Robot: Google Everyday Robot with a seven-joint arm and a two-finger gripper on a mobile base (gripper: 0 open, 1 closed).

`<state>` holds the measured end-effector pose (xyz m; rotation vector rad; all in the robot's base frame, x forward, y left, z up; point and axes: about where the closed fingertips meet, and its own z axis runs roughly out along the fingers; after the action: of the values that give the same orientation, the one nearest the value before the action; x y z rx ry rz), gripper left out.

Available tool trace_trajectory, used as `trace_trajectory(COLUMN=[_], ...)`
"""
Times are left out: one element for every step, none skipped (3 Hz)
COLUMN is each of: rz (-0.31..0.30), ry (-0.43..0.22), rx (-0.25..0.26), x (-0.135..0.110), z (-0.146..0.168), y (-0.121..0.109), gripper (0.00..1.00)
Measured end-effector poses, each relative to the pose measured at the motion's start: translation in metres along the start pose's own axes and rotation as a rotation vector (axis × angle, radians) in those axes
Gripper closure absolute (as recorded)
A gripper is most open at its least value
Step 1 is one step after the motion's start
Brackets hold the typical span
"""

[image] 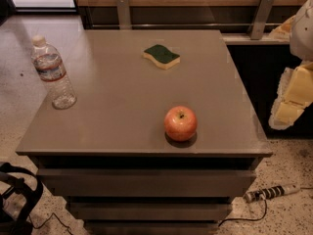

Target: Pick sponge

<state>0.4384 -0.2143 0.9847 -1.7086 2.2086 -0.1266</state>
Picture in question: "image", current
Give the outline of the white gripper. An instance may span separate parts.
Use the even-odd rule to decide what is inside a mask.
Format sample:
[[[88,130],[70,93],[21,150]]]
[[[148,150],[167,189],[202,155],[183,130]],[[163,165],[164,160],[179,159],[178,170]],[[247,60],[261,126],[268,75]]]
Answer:
[[[290,49],[302,61],[313,61],[313,0],[307,0],[295,16],[274,28],[269,37],[290,39]],[[313,62],[302,62],[294,70],[285,68],[268,123],[285,130],[313,103]]]

